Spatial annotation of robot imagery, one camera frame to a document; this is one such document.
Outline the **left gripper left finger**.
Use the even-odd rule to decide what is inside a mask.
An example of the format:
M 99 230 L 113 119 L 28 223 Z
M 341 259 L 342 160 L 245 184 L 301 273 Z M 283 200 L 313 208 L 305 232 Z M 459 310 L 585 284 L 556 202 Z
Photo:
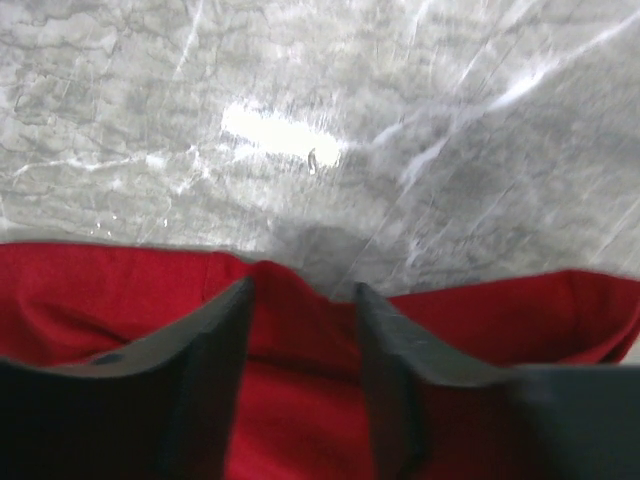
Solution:
M 234 283 L 184 318 L 79 364 L 1 362 L 5 479 L 220 479 L 252 322 Z

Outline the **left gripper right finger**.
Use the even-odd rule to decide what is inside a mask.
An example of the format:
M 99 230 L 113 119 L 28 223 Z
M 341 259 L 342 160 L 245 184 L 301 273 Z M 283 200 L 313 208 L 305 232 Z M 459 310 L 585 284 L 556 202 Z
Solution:
M 355 290 L 377 479 L 635 479 L 639 370 L 621 364 L 638 305 L 580 323 L 546 359 L 497 364 L 452 345 L 366 284 Z

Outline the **red t shirt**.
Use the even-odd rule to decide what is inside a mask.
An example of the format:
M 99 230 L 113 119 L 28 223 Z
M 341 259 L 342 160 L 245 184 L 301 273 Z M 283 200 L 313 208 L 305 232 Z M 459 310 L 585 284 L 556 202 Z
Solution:
M 71 243 L 1 249 L 1 362 L 79 364 L 184 318 L 234 283 L 254 285 L 248 350 L 220 479 L 377 479 L 361 385 L 355 290 L 335 302 L 292 270 L 219 252 Z M 578 302 L 639 308 L 639 283 L 565 270 L 385 299 L 497 364 L 546 359 Z

